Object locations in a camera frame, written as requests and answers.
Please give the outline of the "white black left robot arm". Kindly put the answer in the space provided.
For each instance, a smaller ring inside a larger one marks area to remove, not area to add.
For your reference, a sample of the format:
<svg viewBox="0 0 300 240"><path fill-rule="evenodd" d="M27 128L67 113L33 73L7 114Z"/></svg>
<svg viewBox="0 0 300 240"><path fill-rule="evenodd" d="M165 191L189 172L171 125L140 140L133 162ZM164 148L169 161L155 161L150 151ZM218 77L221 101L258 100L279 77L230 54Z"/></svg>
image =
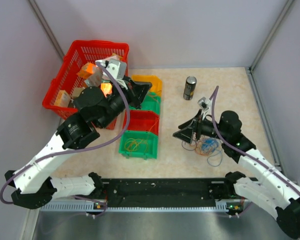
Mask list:
<svg viewBox="0 0 300 240"><path fill-rule="evenodd" d="M15 188L11 194L13 205L33 210L54 199L72 196L97 199L103 194L104 184L95 172L64 178L51 174L99 138L97 129L106 128L129 107L141 107L152 84L135 82L127 76L123 82L126 87L113 88L109 95L104 95L98 86L85 88L74 99L78 111L57 128L45 147L22 169L5 173L7 184Z"/></svg>

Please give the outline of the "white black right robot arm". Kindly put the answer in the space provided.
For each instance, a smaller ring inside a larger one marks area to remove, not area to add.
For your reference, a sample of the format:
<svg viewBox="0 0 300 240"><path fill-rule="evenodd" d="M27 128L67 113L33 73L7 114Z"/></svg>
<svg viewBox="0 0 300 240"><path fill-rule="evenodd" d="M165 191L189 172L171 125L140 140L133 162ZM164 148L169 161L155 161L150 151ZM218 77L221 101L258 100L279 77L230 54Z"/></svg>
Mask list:
<svg viewBox="0 0 300 240"><path fill-rule="evenodd" d="M237 113L226 110L219 122L208 120L199 110L192 119L178 126L173 137L188 144L201 136L219 139L224 153L257 178L253 182L241 172L226 174L223 192L229 198L244 197L271 215L290 238L300 238L300 186L272 165L241 131Z"/></svg>

